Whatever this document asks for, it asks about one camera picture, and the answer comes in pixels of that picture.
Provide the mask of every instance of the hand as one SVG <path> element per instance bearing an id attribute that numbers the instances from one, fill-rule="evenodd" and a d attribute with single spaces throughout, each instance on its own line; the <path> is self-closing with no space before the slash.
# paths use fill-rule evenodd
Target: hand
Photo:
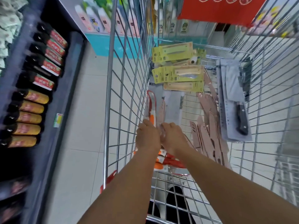
<path id="1" fill-rule="evenodd" d="M 176 156 L 178 149 L 189 147 L 180 126 L 173 122 L 170 124 L 164 122 L 162 127 L 164 128 L 165 136 L 161 136 L 161 144 L 168 153 Z"/>
<path id="2" fill-rule="evenodd" d="M 138 150 L 153 150 L 158 154 L 161 143 L 159 131 L 147 119 L 143 123 L 139 123 L 136 136 L 136 147 Z"/>

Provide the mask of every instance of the bottle with yellow label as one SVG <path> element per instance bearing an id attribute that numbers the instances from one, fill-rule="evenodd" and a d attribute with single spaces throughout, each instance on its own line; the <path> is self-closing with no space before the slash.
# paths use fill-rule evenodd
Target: bottle with yellow label
<path id="1" fill-rule="evenodd" d="M 18 110 L 24 112 L 32 112 L 35 114 L 42 114 L 47 111 L 47 106 L 43 106 L 31 101 L 21 100 L 12 101 L 7 109 L 8 112 L 17 112 Z"/>
<path id="2" fill-rule="evenodd" d="M 5 125 L 13 124 L 15 122 L 40 124 L 43 118 L 41 115 L 33 114 L 29 112 L 17 111 L 14 113 L 8 113 L 4 118 L 3 123 Z"/>
<path id="3" fill-rule="evenodd" d="M 13 135 L 6 139 L 0 140 L 0 149 L 16 148 L 16 147 L 33 147 L 40 142 L 37 136 L 19 136 Z"/>
<path id="4" fill-rule="evenodd" d="M 21 101 L 23 99 L 43 105 L 49 104 L 52 101 L 52 97 L 30 89 L 18 89 L 13 92 L 12 100 Z"/>
<path id="5" fill-rule="evenodd" d="M 1 131 L 1 137 L 6 138 L 11 134 L 38 135 L 43 132 L 43 130 L 44 128 L 39 125 L 16 122 L 14 124 L 5 126 L 5 128 Z"/>

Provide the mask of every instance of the metal wire basket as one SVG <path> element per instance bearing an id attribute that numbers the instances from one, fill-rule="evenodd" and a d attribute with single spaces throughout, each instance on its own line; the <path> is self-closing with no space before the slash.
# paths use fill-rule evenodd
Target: metal wire basket
<path id="1" fill-rule="evenodd" d="M 104 186 L 107 176 L 114 170 L 119 172 L 132 158 L 135 132 L 143 119 L 145 108 L 152 65 L 151 48 L 155 46 L 156 40 L 158 43 L 180 41 L 176 36 L 169 39 L 158 35 L 157 39 L 154 31 L 149 30 L 153 25 L 151 17 L 151 27 L 147 25 L 147 16 L 151 15 L 152 11 L 151 1 L 128 0 L 129 10 L 124 18 L 125 24 L 122 24 L 127 34 L 125 39 L 121 40 L 115 29 L 115 19 L 117 14 L 120 14 L 117 11 L 118 0 L 113 0 L 105 116 Z M 276 2 L 277 0 L 267 0 L 259 14 L 268 11 L 267 4 Z M 284 0 L 281 8 L 284 14 L 280 20 L 286 19 L 286 25 L 298 16 L 298 12 L 292 17 L 289 17 L 288 13 L 299 1 L 291 5 L 290 3 L 290 0 Z M 140 37 L 133 38 L 128 19 L 129 14 L 136 15 L 139 8 L 142 18 L 140 20 L 137 17 L 138 26 L 135 25 L 135 30 L 140 30 Z M 207 35 L 209 42 L 215 24 L 206 25 L 206 29 L 211 29 L 203 34 Z M 229 143 L 229 160 L 233 170 L 299 207 L 299 42 L 296 33 L 293 34 L 292 38 L 286 39 L 270 35 L 255 35 L 252 39 L 246 32 L 238 31 L 232 39 L 226 38 L 227 47 L 209 43 L 198 45 L 207 49 L 207 58 L 203 59 L 201 64 L 205 66 L 215 88 L 217 59 L 231 57 L 242 61 L 250 60 L 252 71 L 245 75 L 244 83 L 249 85 L 247 109 L 254 141 Z M 119 56 L 114 48 L 115 41 L 122 45 L 122 56 Z M 189 120 L 196 122 L 199 115 L 203 115 L 203 111 L 196 94 L 186 93 L 181 128 L 190 140 L 192 136 Z M 169 191 L 169 187 L 175 185 L 183 189 L 183 194 Z M 189 206 L 183 209 L 177 204 L 167 204 L 166 196 L 169 193 L 183 196 Z M 154 172 L 151 201 L 158 205 L 161 218 L 151 214 L 147 216 L 148 220 L 169 223 L 165 220 L 165 212 L 166 206 L 170 206 L 177 211 L 188 212 L 189 218 L 192 216 L 196 223 L 221 223 L 191 176 Z"/>

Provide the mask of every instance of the right hand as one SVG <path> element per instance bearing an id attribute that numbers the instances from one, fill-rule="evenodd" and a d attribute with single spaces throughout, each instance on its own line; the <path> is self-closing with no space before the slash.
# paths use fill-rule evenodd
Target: right hand
<path id="1" fill-rule="evenodd" d="M 161 125 L 164 128 L 165 135 L 161 136 L 160 141 L 168 153 L 175 156 L 178 149 L 189 147 L 180 126 L 173 122 L 170 124 L 164 122 Z"/>

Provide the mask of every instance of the left hand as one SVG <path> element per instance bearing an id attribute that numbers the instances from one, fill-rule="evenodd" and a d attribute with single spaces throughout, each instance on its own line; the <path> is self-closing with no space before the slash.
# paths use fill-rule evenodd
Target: left hand
<path id="1" fill-rule="evenodd" d="M 136 147 L 138 150 L 158 151 L 161 148 L 159 131 L 149 120 L 139 123 L 136 136 Z"/>

